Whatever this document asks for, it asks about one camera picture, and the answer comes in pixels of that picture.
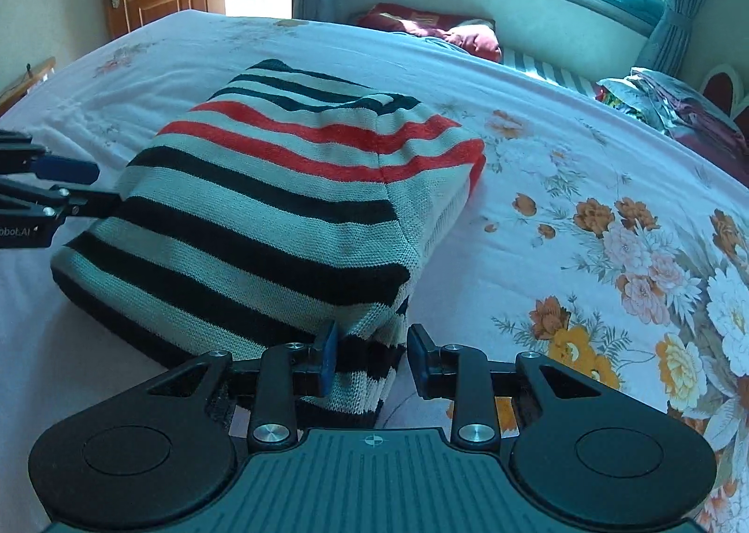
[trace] striped fabric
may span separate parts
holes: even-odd
[[[500,62],[512,70],[518,70],[539,81],[546,81],[552,85],[559,85],[567,89],[577,91],[588,97],[595,97],[595,87],[591,81],[584,79],[578,74],[573,74],[569,70],[552,66],[544,61],[532,58],[512,49],[503,47],[502,60]]]
[[[123,204],[52,260],[67,296],[167,367],[345,335],[303,427],[371,427],[409,294],[482,171],[481,139],[413,97],[265,60],[164,127]]]

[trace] bed sheet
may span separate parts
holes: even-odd
[[[480,134],[488,165],[409,321],[494,360],[538,349],[692,425],[720,464],[699,522],[746,531],[749,193],[638,121],[410,37],[186,11],[61,70],[0,129],[95,160],[108,187],[156,130],[269,58],[415,96]],[[0,533],[46,525],[26,474],[35,438],[160,372],[51,281],[55,247],[86,223],[50,250],[0,250]],[[448,429],[449,406],[415,396],[404,360],[381,425]]]

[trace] headboard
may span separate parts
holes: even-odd
[[[749,138],[749,95],[744,95],[742,78],[732,66],[721,64],[710,70],[699,90]]]

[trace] folded sweater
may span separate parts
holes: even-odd
[[[477,182],[483,142],[413,97],[278,60],[165,126],[123,203],[53,257],[71,301],[166,367],[343,331],[301,427],[371,427],[409,295]]]

